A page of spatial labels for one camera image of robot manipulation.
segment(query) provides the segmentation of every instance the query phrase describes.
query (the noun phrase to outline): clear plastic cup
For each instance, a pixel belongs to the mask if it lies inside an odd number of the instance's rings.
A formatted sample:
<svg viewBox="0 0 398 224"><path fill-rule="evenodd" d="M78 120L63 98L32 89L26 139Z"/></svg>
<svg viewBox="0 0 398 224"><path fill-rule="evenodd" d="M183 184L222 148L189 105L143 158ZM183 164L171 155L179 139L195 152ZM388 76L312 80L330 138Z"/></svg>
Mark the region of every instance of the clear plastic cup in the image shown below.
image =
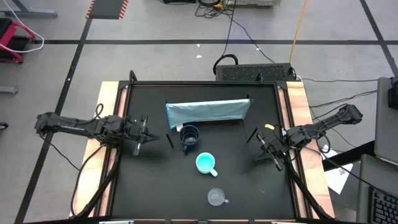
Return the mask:
<svg viewBox="0 0 398 224"><path fill-rule="evenodd" d="M223 190L219 188L213 188L209 191L207 195L207 200L209 201L210 205L212 206L220 206L224 202L229 203L229 200L225 199L225 194Z"/></svg>

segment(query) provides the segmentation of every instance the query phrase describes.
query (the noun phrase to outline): concrete floor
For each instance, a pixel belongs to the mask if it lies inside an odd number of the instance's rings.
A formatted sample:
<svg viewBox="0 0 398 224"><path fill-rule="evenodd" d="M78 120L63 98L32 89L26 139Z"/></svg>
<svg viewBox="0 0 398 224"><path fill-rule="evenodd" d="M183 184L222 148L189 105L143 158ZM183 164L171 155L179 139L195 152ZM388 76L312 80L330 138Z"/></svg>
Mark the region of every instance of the concrete floor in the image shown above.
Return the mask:
<svg viewBox="0 0 398 224"><path fill-rule="evenodd" d="M78 40L86 23L90 0L31 0L34 7L56 9L58 17L22 17L22 21L49 40ZM236 10L234 19L253 39L292 40L304 0L283 0L273 9ZM396 0L366 0L385 40L398 40ZM88 40L225 39L229 19L194 16L196 4L169 6L158 0L131 1L121 21L93 20ZM5 6L0 1L0 9ZM233 25L231 39L247 39ZM310 1L298 39L377 40L359 0ZM260 45L275 62L288 62L290 45ZM37 114L53 111L76 52L75 44L48 44L25 54L23 65L0 64L0 84L17 85L19 94L0 95L0 121L10 127L0 133L0 217L14 223L32 175L42 140L33 127ZM133 69L139 80L214 80L212 66L223 44L84 45L71 80L63 116L92 117L102 81L126 80ZM398 58L398 46L389 45ZM228 45L227 53L240 63L268 63L251 44ZM298 45L293 66L303 78L317 80L373 79L393 76L380 45ZM373 83L314 83L305 81L310 105L317 105L376 89ZM349 101L364 114L362 123L337 130L358 146L374 139L376 95ZM329 106L315 109L321 114ZM333 131L333 149L347 145ZM56 134L52 141L75 164L81 164L86 139ZM25 222L67 218L77 172L50 148L35 188ZM334 204L336 216L354 221L355 212Z"/></svg>

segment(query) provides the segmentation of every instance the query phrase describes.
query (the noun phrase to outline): wooden table edge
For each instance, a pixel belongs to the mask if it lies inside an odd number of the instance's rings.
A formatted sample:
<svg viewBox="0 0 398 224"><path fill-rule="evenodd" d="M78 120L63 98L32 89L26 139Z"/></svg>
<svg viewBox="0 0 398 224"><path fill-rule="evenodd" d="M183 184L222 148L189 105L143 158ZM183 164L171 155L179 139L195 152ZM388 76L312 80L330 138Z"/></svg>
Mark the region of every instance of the wooden table edge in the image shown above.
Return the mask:
<svg viewBox="0 0 398 224"><path fill-rule="evenodd" d="M302 82L287 82L288 94L290 98L290 105L292 109L292 114L294 118L295 125L312 123L311 114L308 107L307 96L305 94L304 85ZM98 103L104 104L104 110L101 116L107 116L113 114L114 107L116 104L116 96L118 94L119 82L103 82L101 84L101 89L99 91ZM127 88L123 88L121 91L118 116L123 116L125 100L127 96ZM284 118L284 123L286 127L289 127L289 120L287 117L287 110L284 101L284 92L282 89L279 90L280 104L282 108L282 116ZM89 139L86 145L86 151L83 161L98 147L99 142L95 139ZM311 142L309 147L317 149L314 142ZM90 200L92 195L95 193L99 187L100 177L103 170L103 162L105 158L105 148L102 148L92 159L87 162L85 169L81 172L79 186L76 191L73 207L75 213L81 211L86 203ZM115 150L112 149L111 156L109 158L108 168L113 164L113 159L115 155ZM328 191L328 186L326 184L326 178L323 171L322 159L316 153L311 150L302 150L301 152L303 168L306 178L306 183L309 191L313 194L317 202L322 206L324 211L330 216L334 217L333 206L331 204L330 195ZM108 208L108 198L109 198L109 186L103 194L101 201L101 207L99 210L99 215L106 215ZM296 185L296 193L298 200L298 208L301 217L306 217L305 205L303 200L303 195L300 189ZM317 217L314 211L312 211L314 218Z"/></svg>

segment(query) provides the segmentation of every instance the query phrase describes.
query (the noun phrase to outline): black tabletop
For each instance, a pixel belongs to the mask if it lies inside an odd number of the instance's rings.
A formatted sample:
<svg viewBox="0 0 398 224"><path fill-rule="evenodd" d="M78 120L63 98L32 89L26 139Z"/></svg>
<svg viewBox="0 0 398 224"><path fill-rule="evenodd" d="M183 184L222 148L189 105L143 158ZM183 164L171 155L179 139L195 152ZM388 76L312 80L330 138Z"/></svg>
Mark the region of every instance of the black tabletop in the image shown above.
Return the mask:
<svg viewBox="0 0 398 224"><path fill-rule="evenodd" d="M243 99L253 100L245 120L194 123L200 130L198 146L182 152L176 130L169 130L165 100L169 103ZM122 148L114 190L113 218L133 219L268 219L293 218L290 180L273 162L253 163L249 148L259 147L256 139L246 144L255 127L273 136L265 124L280 124L274 86L135 86L127 114L149 116L150 133L160 141L141 146L132 156L134 145ZM171 134L171 149L166 131ZM197 171L195 159L201 152L215 157L217 177ZM213 207L207 194L221 188L229 203Z"/></svg>

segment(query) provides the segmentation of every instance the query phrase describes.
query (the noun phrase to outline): light blue mug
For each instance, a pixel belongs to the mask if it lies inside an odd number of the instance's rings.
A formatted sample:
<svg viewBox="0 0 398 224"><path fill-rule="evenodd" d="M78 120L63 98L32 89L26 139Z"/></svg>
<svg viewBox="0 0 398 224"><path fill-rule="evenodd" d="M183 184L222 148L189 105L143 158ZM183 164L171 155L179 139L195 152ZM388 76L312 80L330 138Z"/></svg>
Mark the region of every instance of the light blue mug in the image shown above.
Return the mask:
<svg viewBox="0 0 398 224"><path fill-rule="evenodd" d="M213 155L208 152L203 152L197 157L197 168L202 174L211 173L213 176L216 177L218 173L214 170L215 164L216 161Z"/></svg>

